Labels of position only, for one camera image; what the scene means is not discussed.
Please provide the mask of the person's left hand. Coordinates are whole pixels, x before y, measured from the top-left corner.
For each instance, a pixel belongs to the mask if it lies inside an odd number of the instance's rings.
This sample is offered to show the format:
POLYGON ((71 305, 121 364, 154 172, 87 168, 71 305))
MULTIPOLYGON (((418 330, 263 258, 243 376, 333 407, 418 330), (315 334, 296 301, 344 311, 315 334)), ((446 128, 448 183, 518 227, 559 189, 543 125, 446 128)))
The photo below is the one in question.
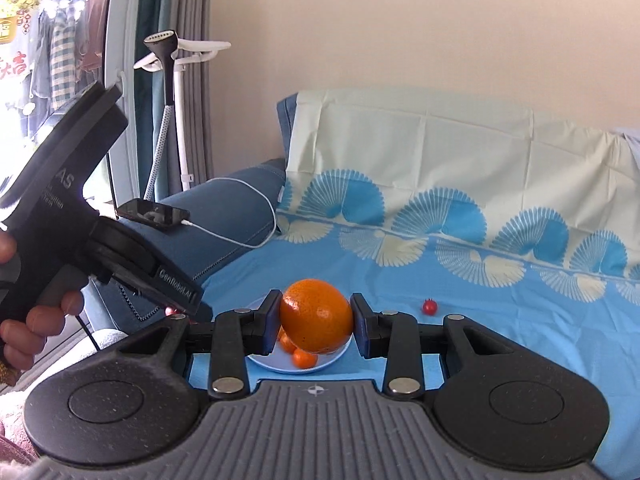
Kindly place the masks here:
POLYGON ((23 372, 32 368, 47 340, 62 333, 69 315, 81 314, 85 303, 81 291, 87 284, 85 278, 79 288, 66 292, 57 306, 33 306, 25 322, 6 320, 1 324, 3 359, 9 369, 6 384, 13 386, 23 372))

